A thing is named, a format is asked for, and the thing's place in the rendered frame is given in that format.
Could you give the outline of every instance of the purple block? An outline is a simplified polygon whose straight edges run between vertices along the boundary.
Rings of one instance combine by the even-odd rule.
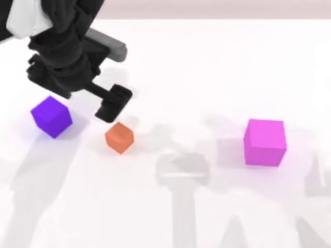
[[[278,167],[287,150],[284,122],[249,120],[244,146],[247,165]]]
[[[52,97],[42,101],[31,114],[37,126],[52,138],[58,137],[72,124],[69,109]]]

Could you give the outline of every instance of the orange cube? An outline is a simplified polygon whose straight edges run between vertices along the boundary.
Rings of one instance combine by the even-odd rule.
[[[106,133],[106,142],[109,147],[122,154],[134,142],[133,131],[118,122]]]

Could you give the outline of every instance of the white surface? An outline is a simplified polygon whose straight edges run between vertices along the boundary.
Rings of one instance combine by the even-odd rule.
[[[41,0],[14,0],[7,20],[7,29],[18,39],[34,36],[52,27],[42,11]]]
[[[122,156],[108,149],[111,125],[93,117],[99,100],[85,92],[58,98],[74,126],[58,140],[42,134],[29,111],[49,94],[26,78],[32,52],[27,41],[3,44],[3,248],[296,248],[300,216],[320,238],[331,237],[329,21],[98,21],[94,28],[128,45],[128,60],[104,63],[96,82],[133,89],[119,120],[136,143]],[[278,169],[243,165],[249,118],[285,121],[289,150]],[[208,180],[157,176],[191,167]]]

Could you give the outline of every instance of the cube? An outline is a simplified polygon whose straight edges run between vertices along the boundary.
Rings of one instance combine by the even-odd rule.
[[[284,122],[251,119],[244,136],[247,165],[278,167],[286,153]]]
[[[57,138],[72,125],[69,109],[53,97],[47,97],[31,110],[36,125],[52,138]]]
[[[106,133],[106,143],[119,154],[124,153],[134,142],[133,131],[123,125],[116,123]]]

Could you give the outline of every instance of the block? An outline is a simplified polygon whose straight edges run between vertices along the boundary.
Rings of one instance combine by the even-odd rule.
[[[69,109],[54,99],[47,97],[31,110],[36,125],[52,138],[57,138],[72,125]]]
[[[286,153],[283,121],[251,119],[244,136],[247,165],[278,167]]]
[[[124,153],[133,144],[133,142],[133,131],[120,122],[116,123],[106,133],[107,145],[119,154]]]

